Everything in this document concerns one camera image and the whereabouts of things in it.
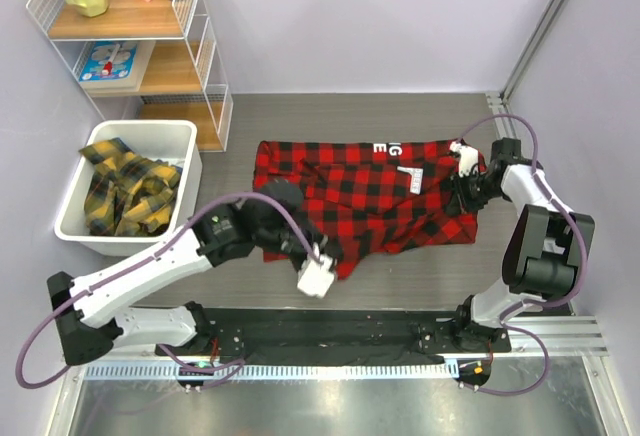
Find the red black plaid shirt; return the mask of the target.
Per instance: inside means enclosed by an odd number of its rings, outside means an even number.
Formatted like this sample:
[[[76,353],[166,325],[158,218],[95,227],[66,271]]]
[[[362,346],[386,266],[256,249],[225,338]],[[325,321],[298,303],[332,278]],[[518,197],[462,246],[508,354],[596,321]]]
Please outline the red black plaid shirt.
[[[346,279],[374,253],[475,243],[477,214],[446,210],[454,196],[457,147],[453,140],[262,141],[253,187],[276,179],[298,186],[301,213],[339,247],[335,271]]]

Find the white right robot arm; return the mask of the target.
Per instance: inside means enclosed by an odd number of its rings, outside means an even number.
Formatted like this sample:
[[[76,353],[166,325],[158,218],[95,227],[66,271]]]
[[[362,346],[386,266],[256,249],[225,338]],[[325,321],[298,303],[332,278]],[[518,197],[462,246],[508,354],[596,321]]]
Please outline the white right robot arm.
[[[523,156],[518,139],[495,141],[486,168],[478,150],[461,141],[452,142],[449,151],[456,161],[449,213],[471,214],[502,198],[518,215],[500,277],[459,305],[449,324],[461,351],[483,351],[505,337],[504,325],[514,316],[570,300],[586,267],[595,222],[560,200],[542,166]]]

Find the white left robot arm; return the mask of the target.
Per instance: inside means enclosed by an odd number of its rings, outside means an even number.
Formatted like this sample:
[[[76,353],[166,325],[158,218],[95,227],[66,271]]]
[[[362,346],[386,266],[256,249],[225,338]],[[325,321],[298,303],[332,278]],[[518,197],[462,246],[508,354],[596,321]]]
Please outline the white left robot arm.
[[[256,248],[290,260],[301,292],[324,296],[337,278],[343,250],[303,213],[304,201],[298,186],[274,180],[254,192],[217,198],[156,244],[113,266],[85,276],[50,276],[47,289],[65,363],[81,366],[117,348],[148,344],[205,353],[215,329],[201,305],[136,304]]]

